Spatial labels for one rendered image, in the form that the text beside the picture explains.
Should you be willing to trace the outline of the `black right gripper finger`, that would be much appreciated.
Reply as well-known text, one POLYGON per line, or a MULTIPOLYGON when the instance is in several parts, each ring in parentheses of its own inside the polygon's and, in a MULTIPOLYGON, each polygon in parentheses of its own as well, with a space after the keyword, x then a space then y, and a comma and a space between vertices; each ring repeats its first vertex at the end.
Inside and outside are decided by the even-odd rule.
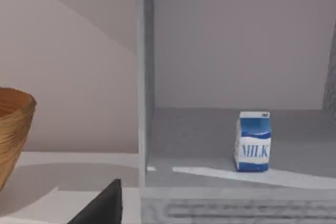
POLYGON ((122 224, 121 179, 111 182, 67 224, 122 224))

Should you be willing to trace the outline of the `grey open cabinet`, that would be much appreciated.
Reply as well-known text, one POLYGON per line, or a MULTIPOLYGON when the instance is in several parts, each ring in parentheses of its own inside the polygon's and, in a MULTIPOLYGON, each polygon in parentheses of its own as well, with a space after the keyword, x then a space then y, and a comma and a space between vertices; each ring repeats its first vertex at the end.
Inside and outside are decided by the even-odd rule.
POLYGON ((143 224, 336 224, 336 0, 136 0, 143 224), (241 111, 269 168, 239 172, 241 111))

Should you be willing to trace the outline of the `woven wooden basket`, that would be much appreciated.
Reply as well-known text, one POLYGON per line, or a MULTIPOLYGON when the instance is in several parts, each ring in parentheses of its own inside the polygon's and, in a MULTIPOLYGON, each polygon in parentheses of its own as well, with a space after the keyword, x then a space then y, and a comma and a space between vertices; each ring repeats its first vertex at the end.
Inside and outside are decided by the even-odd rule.
POLYGON ((0 87, 0 191, 26 143, 36 105, 31 94, 0 87))

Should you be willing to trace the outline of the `blue and white milk carton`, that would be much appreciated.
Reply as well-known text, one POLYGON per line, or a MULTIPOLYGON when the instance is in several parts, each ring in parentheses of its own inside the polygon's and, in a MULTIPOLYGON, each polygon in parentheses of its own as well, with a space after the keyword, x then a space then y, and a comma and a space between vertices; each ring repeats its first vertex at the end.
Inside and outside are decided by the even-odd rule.
POLYGON ((239 172, 265 172, 269 168, 271 122, 267 111, 241 111, 236 123, 234 160, 239 172))

